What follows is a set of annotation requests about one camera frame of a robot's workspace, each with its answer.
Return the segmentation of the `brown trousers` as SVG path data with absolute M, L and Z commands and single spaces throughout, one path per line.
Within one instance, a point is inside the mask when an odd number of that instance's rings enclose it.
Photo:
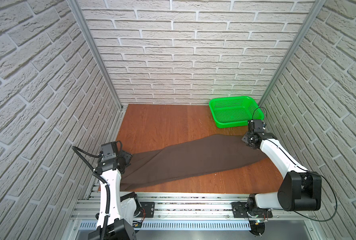
M 242 168 L 267 158 L 241 136 L 212 135 L 134 154 L 121 177 L 121 191 Z

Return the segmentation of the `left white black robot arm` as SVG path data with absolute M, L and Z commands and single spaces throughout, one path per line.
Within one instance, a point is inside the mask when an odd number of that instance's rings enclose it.
M 89 240 L 135 240 L 133 218 L 142 210 L 137 194 L 120 195 L 120 182 L 132 154 L 122 149 L 122 143 L 110 142 L 101 146 L 92 174 L 100 181 L 101 197 L 96 230 L 88 234 Z

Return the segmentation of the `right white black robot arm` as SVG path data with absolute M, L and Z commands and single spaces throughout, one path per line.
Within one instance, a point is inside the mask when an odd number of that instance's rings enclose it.
M 322 177 L 297 162 L 273 134 L 266 132 L 262 120 L 248 121 L 243 141 L 252 149 L 261 150 L 283 177 L 277 192 L 254 195 L 257 208 L 288 212 L 317 211 L 321 208 Z

